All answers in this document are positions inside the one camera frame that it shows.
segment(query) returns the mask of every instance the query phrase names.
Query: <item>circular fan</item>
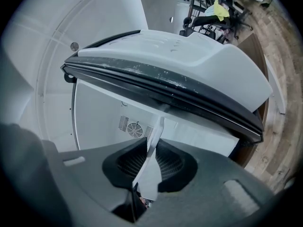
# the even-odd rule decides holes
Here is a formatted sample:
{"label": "circular fan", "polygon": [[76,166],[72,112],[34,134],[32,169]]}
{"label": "circular fan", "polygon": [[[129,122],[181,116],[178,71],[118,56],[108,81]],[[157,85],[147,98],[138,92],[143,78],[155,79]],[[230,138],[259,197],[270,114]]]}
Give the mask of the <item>circular fan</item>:
{"label": "circular fan", "polygon": [[130,123],[127,126],[127,132],[134,138],[138,138],[142,135],[142,128],[138,123]]}

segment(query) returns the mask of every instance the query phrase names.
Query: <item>black rubber seal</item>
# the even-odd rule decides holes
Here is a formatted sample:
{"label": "black rubber seal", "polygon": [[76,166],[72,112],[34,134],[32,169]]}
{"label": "black rubber seal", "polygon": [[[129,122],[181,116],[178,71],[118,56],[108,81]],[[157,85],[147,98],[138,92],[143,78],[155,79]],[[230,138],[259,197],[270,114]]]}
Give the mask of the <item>black rubber seal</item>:
{"label": "black rubber seal", "polygon": [[82,79],[90,84],[96,85],[97,87],[104,88],[153,108],[161,110],[161,105],[164,103],[179,108],[185,112],[209,119],[223,127],[230,129],[231,134],[233,135],[239,135],[240,133],[247,136],[253,144],[262,141],[262,134],[257,134],[254,131],[243,128],[240,124],[231,122],[227,118],[221,117],[217,113],[214,114],[212,111],[205,110],[202,107],[184,101],[182,98],[166,95],[163,90],[156,89],[155,87],[143,85],[140,82],[132,84],[132,82],[128,81],[127,79],[122,79],[119,77],[115,78],[113,75],[103,75],[100,72],[96,73],[95,71],[80,70],[72,67],[65,67],[64,70],[68,74]]}
{"label": "black rubber seal", "polygon": [[64,80],[67,83],[76,83],[77,79],[75,77],[70,78],[66,73],[64,74]]}
{"label": "black rubber seal", "polygon": [[144,81],[145,84],[158,87],[162,91],[169,91],[173,97],[182,95],[183,98],[225,114],[226,117],[233,118],[258,133],[264,130],[262,121],[232,98],[178,73],[134,61],[102,57],[69,58],[65,63],[67,66],[117,75],[121,78],[130,78],[132,75],[134,82]]}
{"label": "black rubber seal", "polygon": [[80,150],[77,140],[77,133],[76,133],[76,127],[75,127],[75,93],[76,93],[76,85],[77,83],[74,83],[72,86],[72,94],[71,94],[71,122],[72,122],[72,131],[74,133],[74,138],[76,142],[76,147],[78,150]]}
{"label": "black rubber seal", "polygon": [[[179,158],[178,162],[181,162],[181,164],[178,164],[180,168],[175,169],[176,161],[171,159],[177,159],[177,157]],[[198,170],[198,164],[190,154],[166,143],[162,139],[159,140],[156,147],[156,160],[162,177],[165,174],[165,169],[170,168],[171,172],[175,171],[173,176],[159,183],[158,192],[178,192],[182,190],[194,178]]]}

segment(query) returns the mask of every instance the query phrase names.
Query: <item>vent grille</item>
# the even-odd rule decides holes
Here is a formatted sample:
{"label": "vent grille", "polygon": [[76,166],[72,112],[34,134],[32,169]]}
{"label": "vent grille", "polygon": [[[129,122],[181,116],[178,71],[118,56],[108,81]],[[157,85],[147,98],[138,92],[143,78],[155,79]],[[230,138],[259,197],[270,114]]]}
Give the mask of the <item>vent grille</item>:
{"label": "vent grille", "polygon": [[130,123],[127,127],[127,132],[134,138],[139,138],[142,135],[143,130],[138,123]]}
{"label": "vent grille", "polygon": [[143,137],[146,137],[147,138],[147,141],[150,140],[150,137],[152,135],[152,131],[153,131],[153,127],[150,127],[150,126],[147,126],[146,128],[146,131],[145,131],[145,134]]}
{"label": "vent grille", "polygon": [[126,132],[127,123],[128,123],[128,118],[125,116],[121,116],[120,123],[119,123],[119,129]]}
{"label": "vent grille", "polygon": [[177,174],[183,167],[181,157],[166,147],[157,146],[156,160],[160,167],[163,181]]}
{"label": "vent grille", "polygon": [[134,180],[141,170],[141,167],[146,160],[146,156],[147,146],[145,143],[120,156],[117,159],[117,166],[122,172]]}

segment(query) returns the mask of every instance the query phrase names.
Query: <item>yellow cloth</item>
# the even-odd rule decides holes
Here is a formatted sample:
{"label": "yellow cloth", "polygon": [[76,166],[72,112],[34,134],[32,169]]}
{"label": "yellow cloth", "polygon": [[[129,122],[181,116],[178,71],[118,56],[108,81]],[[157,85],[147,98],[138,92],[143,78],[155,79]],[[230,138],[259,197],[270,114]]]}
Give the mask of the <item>yellow cloth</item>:
{"label": "yellow cloth", "polygon": [[219,20],[222,21],[223,17],[229,17],[229,12],[223,6],[218,3],[218,0],[214,1],[214,14],[218,16]]}

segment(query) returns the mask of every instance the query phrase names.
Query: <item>wooden floor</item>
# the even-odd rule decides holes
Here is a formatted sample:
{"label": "wooden floor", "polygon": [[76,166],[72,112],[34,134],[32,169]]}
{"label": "wooden floor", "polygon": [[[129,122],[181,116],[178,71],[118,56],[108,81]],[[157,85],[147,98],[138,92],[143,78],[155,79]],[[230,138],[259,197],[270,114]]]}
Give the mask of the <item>wooden floor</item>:
{"label": "wooden floor", "polygon": [[237,45],[251,33],[258,36],[287,103],[286,114],[282,115],[274,98],[270,98],[264,142],[258,145],[245,169],[278,192],[294,174],[303,152],[303,45],[296,27],[278,3],[263,9],[255,0],[239,1],[252,12],[245,22],[254,30],[243,26],[238,33],[239,40],[229,36],[230,42]]}

